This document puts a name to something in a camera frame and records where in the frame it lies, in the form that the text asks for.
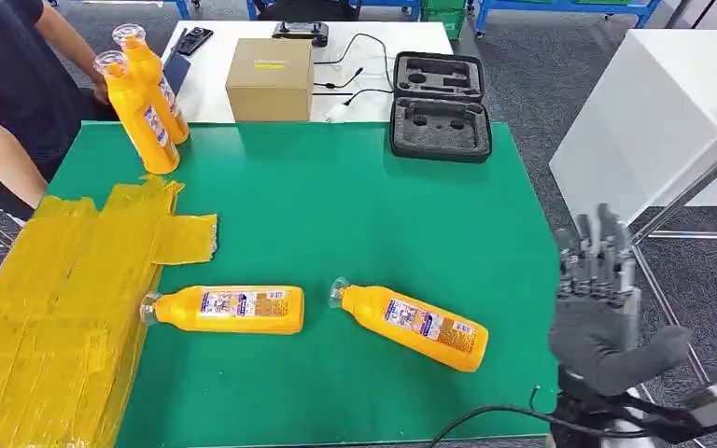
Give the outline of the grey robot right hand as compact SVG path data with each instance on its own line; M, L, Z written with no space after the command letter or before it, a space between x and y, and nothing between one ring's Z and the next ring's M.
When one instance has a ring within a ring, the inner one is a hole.
M549 347L600 395L619 395L681 366L693 332L666 326L640 344L641 296L627 228L606 203L597 207L598 234L588 215L576 222L576 235L554 233L560 278Z

